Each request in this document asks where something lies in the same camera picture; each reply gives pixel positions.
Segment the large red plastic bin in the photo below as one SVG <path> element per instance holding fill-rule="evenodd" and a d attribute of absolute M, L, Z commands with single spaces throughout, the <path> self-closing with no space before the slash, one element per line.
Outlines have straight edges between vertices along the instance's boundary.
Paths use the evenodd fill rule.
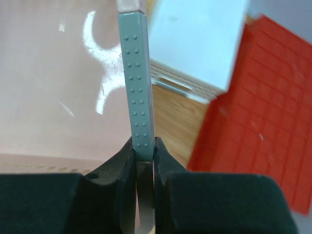
<path fill-rule="evenodd" d="M 209 105 L 187 168 L 264 174 L 290 208 L 312 200 L 312 46 L 261 16 L 244 27 L 228 92 Z"/>

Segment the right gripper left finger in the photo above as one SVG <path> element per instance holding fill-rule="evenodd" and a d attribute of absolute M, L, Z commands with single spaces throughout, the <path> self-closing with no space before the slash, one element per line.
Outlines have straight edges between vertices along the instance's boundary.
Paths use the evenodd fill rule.
<path fill-rule="evenodd" d="M 3 174 L 3 234 L 132 234 L 136 163 L 132 141 L 87 175 Z"/>

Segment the white perforated basket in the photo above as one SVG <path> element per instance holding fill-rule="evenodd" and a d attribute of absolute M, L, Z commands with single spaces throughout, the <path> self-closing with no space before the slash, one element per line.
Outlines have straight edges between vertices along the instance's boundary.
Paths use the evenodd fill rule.
<path fill-rule="evenodd" d="M 228 91 L 249 2 L 155 0 L 148 17 L 154 85 L 208 103 Z"/>

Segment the pink perforated basket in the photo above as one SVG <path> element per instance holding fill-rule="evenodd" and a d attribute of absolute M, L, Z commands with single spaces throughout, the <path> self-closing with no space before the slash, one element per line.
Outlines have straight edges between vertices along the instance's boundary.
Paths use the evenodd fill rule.
<path fill-rule="evenodd" d="M 0 176 L 87 175 L 131 140 L 148 234 L 154 136 L 146 1 L 1 1 Z"/>

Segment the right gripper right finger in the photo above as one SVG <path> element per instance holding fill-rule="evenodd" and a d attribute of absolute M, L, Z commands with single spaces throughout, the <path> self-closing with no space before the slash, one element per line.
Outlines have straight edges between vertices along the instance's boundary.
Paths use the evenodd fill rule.
<path fill-rule="evenodd" d="M 201 173 L 184 168 L 155 138 L 158 234 L 295 234 L 278 184 L 266 175 Z"/>

